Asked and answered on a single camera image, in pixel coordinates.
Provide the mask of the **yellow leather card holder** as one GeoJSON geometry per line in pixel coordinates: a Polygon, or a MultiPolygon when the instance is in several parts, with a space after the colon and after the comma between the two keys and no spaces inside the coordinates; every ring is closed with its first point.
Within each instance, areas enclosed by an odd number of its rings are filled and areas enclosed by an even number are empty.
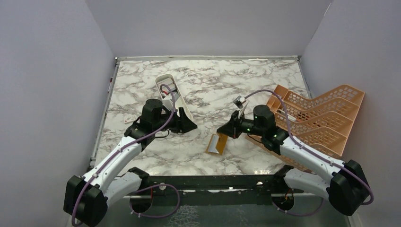
{"type": "Polygon", "coordinates": [[[205,152],[213,155],[223,155],[227,140],[227,135],[221,133],[213,134],[205,152]]]}

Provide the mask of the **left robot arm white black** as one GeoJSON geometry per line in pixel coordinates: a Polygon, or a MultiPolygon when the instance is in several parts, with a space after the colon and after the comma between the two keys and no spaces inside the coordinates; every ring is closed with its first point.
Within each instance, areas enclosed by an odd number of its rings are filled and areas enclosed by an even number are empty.
{"type": "Polygon", "coordinates": [[[198,126],[186,115],[183,107],[164,106],[158,99],[149,99],[142,114],[124,132],[108,156],[82,176],[72,176],[66,185],[63,210],[71,215],[71,224],[95,227],[108,208],[123,196],[148,190],[149,174],[137,167],[122,176],[118,174],[138,156],[160,131],[187,133],[198,126]]]}

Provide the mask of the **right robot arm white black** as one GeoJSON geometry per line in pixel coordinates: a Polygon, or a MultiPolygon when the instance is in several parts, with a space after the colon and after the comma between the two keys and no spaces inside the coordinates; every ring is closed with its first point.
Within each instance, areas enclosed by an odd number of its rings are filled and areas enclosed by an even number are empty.
{"type": "Polygon", "coordinates": [[[239,110],[217,133],[236,139],[242,133],[261,138],[262,145],[274,153],[289,157],[312,171],[290,169],[273,179],[278,192],[289,188],[307,191],[327,200],[338,212],[351,216],[361,205],[373,202],[373,192],[361,165],[330,157],[302,143],[288,130],[276,125],[273,112],[266,105],[253,109],[253,119],[246,119],[239,110]]]}

